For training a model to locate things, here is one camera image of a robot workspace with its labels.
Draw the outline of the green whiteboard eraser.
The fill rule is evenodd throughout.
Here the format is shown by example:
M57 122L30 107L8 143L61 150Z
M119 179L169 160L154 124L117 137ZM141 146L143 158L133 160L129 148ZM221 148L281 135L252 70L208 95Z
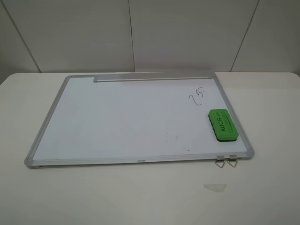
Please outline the green whiteboard eraser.
M212 109L208 117L219 142L234 142L238 139L239 132L227 109Z

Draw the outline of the white aluminium-framed whiteboard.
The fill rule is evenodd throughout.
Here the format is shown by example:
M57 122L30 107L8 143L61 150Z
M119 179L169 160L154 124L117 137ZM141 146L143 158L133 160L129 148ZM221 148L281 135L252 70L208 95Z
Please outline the white aluminium-framed whiteboard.
M219 142L208 114L238 132ZM255 152L213 72L67 76L25 158L29 168L213 160Z

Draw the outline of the left metal hanging clip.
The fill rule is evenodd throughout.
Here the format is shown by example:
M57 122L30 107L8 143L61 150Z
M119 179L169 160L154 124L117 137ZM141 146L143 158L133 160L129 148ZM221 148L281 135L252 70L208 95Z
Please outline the left metal hanging clip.
M225 157L224 156L217 156L217 159L215 161L215 164L219 167L219 168L223 168L225 165Z

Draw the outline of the metal hanging clip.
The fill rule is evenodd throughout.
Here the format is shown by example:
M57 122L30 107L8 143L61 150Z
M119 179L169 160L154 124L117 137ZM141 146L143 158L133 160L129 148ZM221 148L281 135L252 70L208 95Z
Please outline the metal hanging clip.
M240 160L241 158L238 157L237 155L230 155L228 160L227 160L227 163L232 167L232 168L235 168L238 164L238 161Z
M217 156L217 159L215 161L215 164L219 167L219 168L223 168L225 165L225 157L224 156Z

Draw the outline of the right metal hanging clip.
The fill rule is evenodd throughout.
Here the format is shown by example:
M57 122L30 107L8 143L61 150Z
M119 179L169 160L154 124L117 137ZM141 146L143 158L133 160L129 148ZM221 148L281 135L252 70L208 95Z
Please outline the right metal hanging clip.
M237 155L230 155L228 160L227 160L227 163L232 167L232 168L235 168L238 164L238 161L240 160L241 158L238 157Z

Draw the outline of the clear tape piece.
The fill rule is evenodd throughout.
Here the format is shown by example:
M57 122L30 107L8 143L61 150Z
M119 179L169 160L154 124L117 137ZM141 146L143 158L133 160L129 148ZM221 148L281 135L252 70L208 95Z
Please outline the clear tape piece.
M225 191L226 184L204 184L203 185L206 189L211 190L216 193L222 193Z

